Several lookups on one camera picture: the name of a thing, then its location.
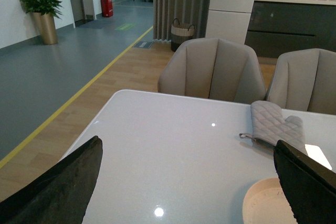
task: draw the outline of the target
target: wicker basket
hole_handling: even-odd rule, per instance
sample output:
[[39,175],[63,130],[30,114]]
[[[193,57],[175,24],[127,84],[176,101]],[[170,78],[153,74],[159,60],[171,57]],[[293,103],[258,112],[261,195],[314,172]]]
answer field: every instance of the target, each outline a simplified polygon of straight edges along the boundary
[[195,26],[187,23],[180,23],[176,18],[172,23],[171,33],[171,50],[175,52],[183,42],[193,38]]

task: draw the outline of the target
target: glossy table surface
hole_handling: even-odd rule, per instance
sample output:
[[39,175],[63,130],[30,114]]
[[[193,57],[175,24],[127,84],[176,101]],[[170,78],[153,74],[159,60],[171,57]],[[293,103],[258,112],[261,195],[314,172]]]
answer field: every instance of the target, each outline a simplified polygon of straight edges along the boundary
[[[283,115],[301,117],[306,143],[335,167],[336,116]],[[94,135],[103,141],[83,223],[243,223],[246,191],[277,177],[272,155],[239,138],[251,129],[246,104],[117,92],[65,154]]]

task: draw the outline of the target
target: gray oven mitt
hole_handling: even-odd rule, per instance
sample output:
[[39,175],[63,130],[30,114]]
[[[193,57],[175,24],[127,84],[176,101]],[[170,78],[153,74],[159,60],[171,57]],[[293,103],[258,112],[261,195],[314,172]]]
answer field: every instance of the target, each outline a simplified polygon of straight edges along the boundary
[[251,118],[253,134],[240,133],[240,138],[250,138],[256,144],[268,149],[273,149],[281,139],[307,153],[301,118],[291,115],[284,120],[281,107],[267,101],[256,101],[251,104]]

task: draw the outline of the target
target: gray floor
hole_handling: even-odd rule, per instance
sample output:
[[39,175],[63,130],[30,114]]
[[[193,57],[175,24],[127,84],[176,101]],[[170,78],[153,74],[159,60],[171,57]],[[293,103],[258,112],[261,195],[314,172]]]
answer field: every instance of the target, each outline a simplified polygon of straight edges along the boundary
[[[56,45],[0,49],[0,159],[153,25],[152,2],[115,0],[113,12],[57,30]],[[125,23],[134,26],[116,30]]]

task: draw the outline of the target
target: red fire extinguisher box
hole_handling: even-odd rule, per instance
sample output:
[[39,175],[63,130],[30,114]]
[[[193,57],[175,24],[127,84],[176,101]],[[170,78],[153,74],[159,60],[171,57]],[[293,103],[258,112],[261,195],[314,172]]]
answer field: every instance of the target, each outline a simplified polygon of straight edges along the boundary
[[112,0],[100,0],[103,17],[113,16]]

